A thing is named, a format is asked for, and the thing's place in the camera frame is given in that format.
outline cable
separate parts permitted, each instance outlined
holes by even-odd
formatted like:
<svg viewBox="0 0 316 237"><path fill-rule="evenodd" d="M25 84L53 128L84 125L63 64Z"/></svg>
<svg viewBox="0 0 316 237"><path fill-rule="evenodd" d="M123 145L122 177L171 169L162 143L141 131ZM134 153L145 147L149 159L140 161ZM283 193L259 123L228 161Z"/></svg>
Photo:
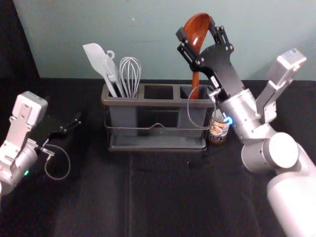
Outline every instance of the cable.
<svg viewBox="0 0 316 237"><path fill-rule="evenodd" d="M48 171L47 171L47 164L48 164L48 161L49 161L50 158L51 158L51 156L49 156L49 157L47 158L47 160L46 160L46 162L45 162L45 166L44 166L44 170L45 170L46 175L47 175L49 178L53 179L53 180L63 180L63 179L65 179L65 178L67 178L67 176L68 176L69 173L70 173L70 167L71 167L71 162L70 162L69 155L67 154L67 152L66 152L64 149L62 149L61 147L58 147L58 146L56 146L56 145L46 144L46 146L51 146L51 147L59 148L59 149L66 155L67 160L68 160L68 164L69 164L69 166L68 166L68 171L67 171L67 173L66 173L63 177L61 177L61 178L53 177L53 176L51 176L51 175L48 173Z"/></svg>
<svg viewBox="0 0 316 237"><path fill-rule="evenodd" d="M195 88L191 91L191 93L190 93L190 95L189 95L189 97L188 97L188 101L187 101L187 113L188 113L188 117L189 117L190 122L191 122L195 127L201 128L201 129L203 129L203 130L207 130L207 129L209 129L209 125L208 125L208 126L205 126L205 127L200 126L200 125L197 125L197 124L192 120L192 118L191 118L191 116L190 116L190 113L189 113L189 101L191 100L191 95L195 92L195 90L196 90L197 88L200 88L200 87L202 87L202 86L206 86L206 88L210 88L210 89L212 89L212 90L214 91L214 88L213 88L212 86L210 86L210 85L198 85L197 87L195 87ZM213 113L212 113L212 114L214 114L213 117L215 118L215 117L216 117L216 102L213 102L213 106L214 106L214 110L213 110Z"/></svg>

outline black table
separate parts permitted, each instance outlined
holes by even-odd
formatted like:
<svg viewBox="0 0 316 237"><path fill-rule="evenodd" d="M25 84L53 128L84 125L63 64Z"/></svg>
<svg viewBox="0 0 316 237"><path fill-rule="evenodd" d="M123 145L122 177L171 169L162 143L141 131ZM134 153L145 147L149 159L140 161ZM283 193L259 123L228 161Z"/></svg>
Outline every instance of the black table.
<svg viewBox="0 0 316 237"><path fill-rule="evenodd" d="M266 84L244 83L255 97ZM242 145L232 130L224 146L201 153L110 153L102 126L102 85L99 79L41 79L2 87L1 142L15 98L26 89L50 96L47 114L69 121L81 110L85 120L71 136L52 142L71 158L67 179L46 177L45 156L40 156L30 175L2 198L1 236L284 236L266 198L274 175L251 174L242 166ZM313 81L293 82L278 99L272 123L314 162L315 92Z"/></svg>

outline light blue wall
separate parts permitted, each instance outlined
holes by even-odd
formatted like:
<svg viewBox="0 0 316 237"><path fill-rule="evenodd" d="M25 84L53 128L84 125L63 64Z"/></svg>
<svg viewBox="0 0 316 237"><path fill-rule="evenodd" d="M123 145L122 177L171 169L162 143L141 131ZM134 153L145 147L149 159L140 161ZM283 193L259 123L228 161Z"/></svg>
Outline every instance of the light blue wall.
<svg viewBox="0 0 316 237"><path fill-rule="evenodd" d="M264 79L276 57L297 47L308 62L297 79L316 79L314 0L14 0L39 74L47 78L99 78L82 48L95 42L133 55L143 79L190 79L176 50L175 32L207 12L224 25L235 47L232 63L242 79ZM204 45L213 44L208 38Z"/></svg>

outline wooden ladle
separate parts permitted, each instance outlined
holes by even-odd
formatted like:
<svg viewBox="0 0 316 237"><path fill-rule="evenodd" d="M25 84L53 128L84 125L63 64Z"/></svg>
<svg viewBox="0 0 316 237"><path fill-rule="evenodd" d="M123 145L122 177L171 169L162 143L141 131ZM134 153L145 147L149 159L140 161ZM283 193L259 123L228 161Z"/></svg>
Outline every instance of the wooden ladle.
<svg viewBox="0 0 316 237"><path fill-rule="evenodd" d="M203 41L210 24L210 16L206 13L199 13L191 17L184 25L184 31L187 34L189 42L192 44L195 51L199 54ZM193 72L192 90L199 85L198 72ZM196 90L191 99L198 99L198 90Z"/></svg>

